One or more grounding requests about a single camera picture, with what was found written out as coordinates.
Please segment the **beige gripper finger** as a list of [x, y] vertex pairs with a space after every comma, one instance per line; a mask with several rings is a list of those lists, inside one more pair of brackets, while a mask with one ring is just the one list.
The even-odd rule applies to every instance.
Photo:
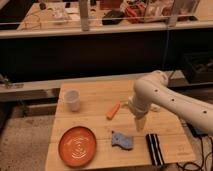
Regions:
[[146, 123], [146, 117], [136, 118], [135, 123], [137, 131], [138, 132], [142, 131]]

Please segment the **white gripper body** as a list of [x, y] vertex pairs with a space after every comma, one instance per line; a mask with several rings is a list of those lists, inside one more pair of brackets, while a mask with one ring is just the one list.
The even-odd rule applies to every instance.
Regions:
[[151, 102], [138, 97], [128, 99], [128, 107], [136, 118], [142, 118], [149, 112]]

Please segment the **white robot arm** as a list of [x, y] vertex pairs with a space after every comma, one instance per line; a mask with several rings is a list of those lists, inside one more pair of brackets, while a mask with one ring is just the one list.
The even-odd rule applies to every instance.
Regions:
[[128, 99], [133, 115], [143, 118], [152, 104], [176, 114], [197, 129], [213, 135], [213, 105], [176, 93], [168, 88], [165, 72], [155, 70], [134, 82], [134, 94]]

